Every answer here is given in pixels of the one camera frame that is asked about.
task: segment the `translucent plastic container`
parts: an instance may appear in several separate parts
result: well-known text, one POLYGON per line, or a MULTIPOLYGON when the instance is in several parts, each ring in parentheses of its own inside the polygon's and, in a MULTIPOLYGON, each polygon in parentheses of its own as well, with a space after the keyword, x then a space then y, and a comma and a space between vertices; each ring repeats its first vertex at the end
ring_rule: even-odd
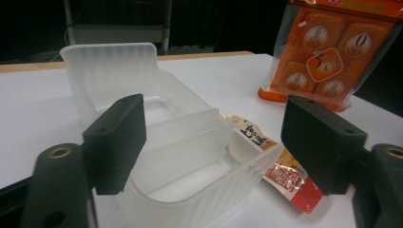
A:
POLYGON ((117 100, 142 93, 147 125, 209 109, 157 66, 152 44, 78 45, 61 50, 84 127, 117 100))
POLYGON ((144 95, 147 142, 117 196, 129 227, 211 224, 238 209, 283 149, 263 151, 158 69, 150 44, 66 47, 62 56, 84 126, 116 100, 144 95))

